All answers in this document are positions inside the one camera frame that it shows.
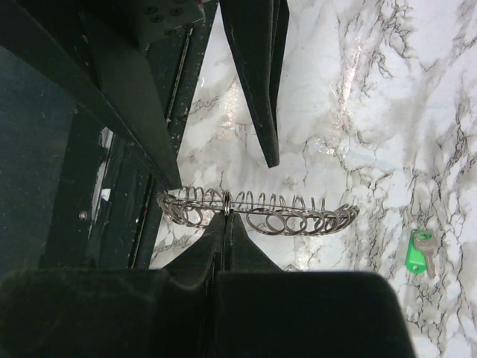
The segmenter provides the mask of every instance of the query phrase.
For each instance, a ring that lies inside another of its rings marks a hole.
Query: spring
[[[185,186],[174,194],[160,193],[157,202],[164,214],[174,223],[204,229],[215,213],[230,210],[245,214],[247,223],[264,235],[321,236],[337,233],[349,226],[359,214],[359,208],[342,205],[326,210],[325,200],[317,209],[315,199],[310,207],[302,196],[294,195],[291,205],[283,195],[272,194],[267,200],[264,192],[255,197],[252,192],[240,192],[235,198],[229,191]]]

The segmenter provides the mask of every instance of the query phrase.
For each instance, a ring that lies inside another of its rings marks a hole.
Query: whisk
[[[215,213],[222,210],[229,215],[245,214],[247,223],[264,235],[321,236],[336,233],[349,226],[359,214],[359,208],[345,204],[334,211],[325,210],[325,200],[321,208],[306,207],[303,197],[295,195],[291,205],[287,205],[283,195],[272,194],[267,200],[264,192],[254,200],[252,192],[240,192],[233,198],[230,191],[184,186],[175,195],[160,193],[157,203],[164,214],[174,223],[204,229]]]

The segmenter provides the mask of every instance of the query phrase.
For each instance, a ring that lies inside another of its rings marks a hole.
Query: wire whisk
[[[252,192],[240,192],[235,198],[225,190],[204,190],[202,187],[184,186],[174,195],[160,193],[157,203],[164,214],[174,223],[204,229],[215,213],[222,210],[226,215],[231,210],[245,214],[247,223],[264,235],[321,236],[337,233],[349,226],[359,214],[357,206],[342,205],[336,210],[326,210],[321,199],[318,209],[315,199],[306,206],[302,196],[295,195],[287,204],[283,195],[272,194],[269,199],[264,192],[258,199]]]

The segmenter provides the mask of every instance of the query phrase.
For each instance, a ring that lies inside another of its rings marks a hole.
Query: key tag
[[[427,269],[426,258],[424,254],[414,247],[414,236],[419,235],[417,239],[430,239],[432,234],[427,230],[413,230],[409,238],[408,254],[405,257],[405,267],[413,274],[422,274]]]

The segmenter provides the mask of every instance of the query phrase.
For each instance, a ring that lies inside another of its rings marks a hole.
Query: metal whisk
[[[175,195],[161,193],[157,203],[164,214],[176,224],[205,228],[215,213],[231,210],[245,214],[247,223],[264,235],[320,236],[336,233],[350,225],[359,214],[359,208],[342,205],[334,211],[325,210],[325,201],[317,209],[311,198],[311,207],[306,207],[303,197],[295,195],[291,205],[282,195],[272,194],[267,200],[260,193],[254,201],[252,192],[240,192],[235,199],[228,190],[220,193],[215,189],[185,186]]]

